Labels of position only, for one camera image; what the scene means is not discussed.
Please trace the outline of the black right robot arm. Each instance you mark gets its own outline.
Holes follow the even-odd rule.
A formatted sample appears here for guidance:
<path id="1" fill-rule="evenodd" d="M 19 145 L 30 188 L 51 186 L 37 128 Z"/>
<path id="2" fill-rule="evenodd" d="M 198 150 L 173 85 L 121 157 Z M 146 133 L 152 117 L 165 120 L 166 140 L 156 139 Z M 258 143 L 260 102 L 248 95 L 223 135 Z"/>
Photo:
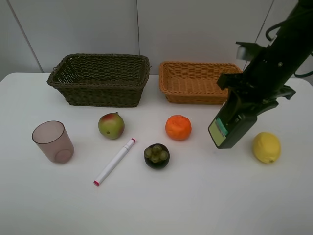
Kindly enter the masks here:
<path id="1" fill-rule="evenodd" d="M 227 102 L 217 117 L 231 122 L 241 113 L 259 115 L 275 108 L 276 99 L 291 99 L 295 90 L 286 81 L 313 51 L 313 2 L 300 0 L 286 20 L 270 27 L 278 29 L 267 47 L 237 42 L 237 56 L 250 63 L 242 73 L 222 74 L 218 86 L 228 89 Z"/>

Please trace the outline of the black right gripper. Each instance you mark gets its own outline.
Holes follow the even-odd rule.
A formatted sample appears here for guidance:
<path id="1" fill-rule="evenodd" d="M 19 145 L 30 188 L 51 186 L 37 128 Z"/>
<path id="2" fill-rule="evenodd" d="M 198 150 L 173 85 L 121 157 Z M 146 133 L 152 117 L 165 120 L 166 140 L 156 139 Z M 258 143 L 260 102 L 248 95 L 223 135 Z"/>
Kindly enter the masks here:
<path id="1" fill-rule="evenodd" d="M 230 122 L 251 103 L 255 115 L 278 106 L 276 99 L 291 99 L 295 91 L 285 82 L 313 50 L 312 43 L 273 43 L 260 47 L 258 54 L 242 73 L 222 74 L 218 86 L 228 89 L 226 122 Z"/>

